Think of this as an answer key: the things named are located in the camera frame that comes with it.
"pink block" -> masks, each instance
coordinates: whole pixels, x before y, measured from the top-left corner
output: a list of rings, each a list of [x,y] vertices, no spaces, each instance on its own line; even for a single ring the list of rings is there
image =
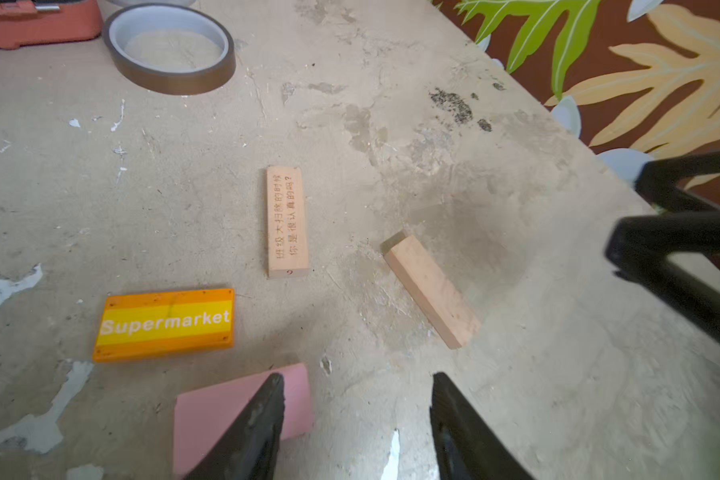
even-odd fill
[[[285,379],[286,414],[280,439],[312,430],[315,416],[303,363],[182,393],[173,410],[174,474],[186,475],[200,463],[273,372],[281,373]]]

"leaf print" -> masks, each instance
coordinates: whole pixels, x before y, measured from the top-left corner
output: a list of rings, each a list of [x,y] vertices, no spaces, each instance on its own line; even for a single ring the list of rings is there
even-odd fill
[[[459,14],[467,13],[461,24],[476,14],[484,16],[475,43],[489,36],[507,15],[528,17],[512,44],[507,59],[509,73],[517,70],[529,55],[538,50],[557,19],[567,12],[552,58],[551,88],[555,96],[562,98],[565,74],[589,41],[599,4],[600,0],[462,0],[454,8],[459,10]]]
[[[696,16],[679,5],[662,4],[647,14],[664,38],[694,58],[658,44],[622,44],[611,51],[646,66],[589,78],[565,92],[578,105],[648,90],[597,133],[590,146],[602,145],[641,124],[673,91],[690,82],[701,86],[667,111],[631,147],[654,158],[672,158],[720,139],[720,22]],[[556,105],[557,97],[546,105]]]

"brown adhesive tape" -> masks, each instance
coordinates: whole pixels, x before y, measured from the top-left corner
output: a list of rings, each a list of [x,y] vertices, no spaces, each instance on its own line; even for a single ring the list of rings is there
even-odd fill
[[[165,14],[163,24],[159,20],[161,13]],[[191,72],[168,72],[138,62],[125,53],[125,43],[136,34],[159,28],[184,29],[185,25],[181,23],[185,20],[186,30],[203,34],[222,48],[222,56],[218,62]],[[111,15],[104,24],[103,34],[104,43],[112,54],[117,70],[128,80],[151,91],[171,95],[201,94],[221,87],[235,73],[235,45],[232,36],[216,20],[192,8],[161,3],[133,5]],[[220,44],[223,37],[226,37],[226,43]]]

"table surface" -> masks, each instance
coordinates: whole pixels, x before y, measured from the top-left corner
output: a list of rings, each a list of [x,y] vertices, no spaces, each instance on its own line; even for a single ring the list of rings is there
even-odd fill
[[[90,360],[109,293],[233,287],[236,345],[96,365],[63,441],[3,446],[0,478],[168,478],[176,395],[294,362],[317,420],[277,478],[380,478],[396,428],[399,477],[436,478],[437,371],[539,479],[720,478],[720,347],[603,256],[651,209],[499,65],[424,0],[193,7],[236,40],[207,94],[132,84],[100,39],[0,52],[0,277],[44,272],[0,307],[0,430]],[[266,277],[269,165],[303,171],[306,278]],[[465,348],[384,262],[403,228],[477,311]]]

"wooden block with chinese text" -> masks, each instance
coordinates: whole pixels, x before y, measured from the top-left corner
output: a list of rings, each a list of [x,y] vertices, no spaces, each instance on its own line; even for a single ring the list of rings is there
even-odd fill
[[[466,345],[478,332],[478,316],[416,237],[405,237],[384,259],[448,348]]]
[[[267,168],[266,198],[269,278],[306,275],[309,251],[301,169]]]

